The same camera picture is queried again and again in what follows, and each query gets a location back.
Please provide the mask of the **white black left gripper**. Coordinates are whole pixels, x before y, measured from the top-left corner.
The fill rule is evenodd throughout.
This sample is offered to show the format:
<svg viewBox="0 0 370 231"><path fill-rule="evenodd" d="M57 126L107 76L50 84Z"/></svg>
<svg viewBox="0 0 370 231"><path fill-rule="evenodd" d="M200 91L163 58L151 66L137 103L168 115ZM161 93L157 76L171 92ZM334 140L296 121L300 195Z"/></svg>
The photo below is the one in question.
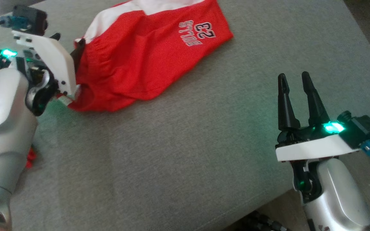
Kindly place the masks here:
<svg viewBox="0 0 370 231"><path fill-rule="evenodd" d="M61 93L74 95L77 90L76 73L74 64L78 64L85 48L85 39L74 41L74 50L69 54L60 44L61 33L56 32L50 38L32 35L19 31L12 31L18 37L16 43L28 48L34 48L42 62L53 73L54 79L59 82Z"/></svg>

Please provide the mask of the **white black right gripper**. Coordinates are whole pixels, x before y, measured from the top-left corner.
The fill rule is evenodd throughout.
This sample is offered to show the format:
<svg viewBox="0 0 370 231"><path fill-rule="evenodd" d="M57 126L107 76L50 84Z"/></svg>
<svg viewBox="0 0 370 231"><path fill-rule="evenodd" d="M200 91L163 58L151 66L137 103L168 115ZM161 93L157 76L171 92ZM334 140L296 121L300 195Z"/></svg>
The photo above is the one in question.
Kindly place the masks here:
<svg viewBox="0 0 370 231"><path fill-rule="evenodd" d="M300 128L289 98L289 85L284 73L278 76L278 128L282 131L276 145L278 161L298 161L340 156L360 150L351 148L339 135L347 129L330 117L308 72L302 72L307 95L309 127Z"/></svg>

